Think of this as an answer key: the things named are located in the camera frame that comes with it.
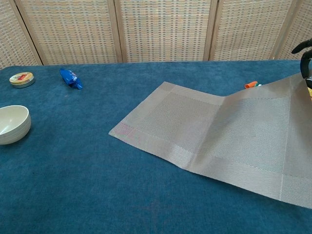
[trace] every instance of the orange cap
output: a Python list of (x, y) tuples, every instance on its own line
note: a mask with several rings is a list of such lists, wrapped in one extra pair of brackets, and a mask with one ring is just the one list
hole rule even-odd
[(257, 81), (250, 82), (249, 84), (245, 84), (245, 89), (249, 89), (255, 87), (258, 84)]

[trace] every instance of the woven screen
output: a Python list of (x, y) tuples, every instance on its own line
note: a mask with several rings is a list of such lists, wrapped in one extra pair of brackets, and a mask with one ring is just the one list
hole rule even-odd
[(300, 59), (304, 51), (308, 49), (295, 55), (291, 51), (299, 43), (310, 38), (312, 38), (312, 0), (304, 0), (289, 28), (278, 59)]
[(45, 64), (117, 62), (108, 1), (18, 2)]
[(8, 0), (0, 0), (0, 69), (12, 65), (38, 65), (40, 60), (12, 6)]
[(209, 0), (118, 0), (118, 4), (124, 60), (203, 60)]
[(221, 0), (211, 60), (269, 59), (292, 0)]

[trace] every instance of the blue wrapper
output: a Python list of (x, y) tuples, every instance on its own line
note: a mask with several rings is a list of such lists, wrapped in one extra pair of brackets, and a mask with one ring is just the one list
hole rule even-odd
[(70, 70), (60, 69), (60, 75), (67, 85), (72, 88), (82, 89), (82, 83), (80, 79)]

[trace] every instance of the blue tablecloth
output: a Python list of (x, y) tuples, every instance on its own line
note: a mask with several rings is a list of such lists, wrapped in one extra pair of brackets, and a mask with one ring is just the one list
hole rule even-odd
[[(66, 86), (71, 69), (82, 90)], [(8, 79), (32, 72), (24, 89)], [(108, 132), (162, 82), (229, 95), (298, 73), (299, 61), (15, 66), (0, 107), (28, 107), (29, 134), (0, 146), (0, 233), (312, 233), (312, 210), (184, 171)]]

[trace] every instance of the white bowl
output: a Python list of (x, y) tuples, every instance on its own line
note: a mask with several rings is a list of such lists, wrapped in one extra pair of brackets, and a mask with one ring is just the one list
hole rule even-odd
[(22, 139), (29, 131), (31, 119), (24, 106), (0, 108), (0, 145), (11, 144)]

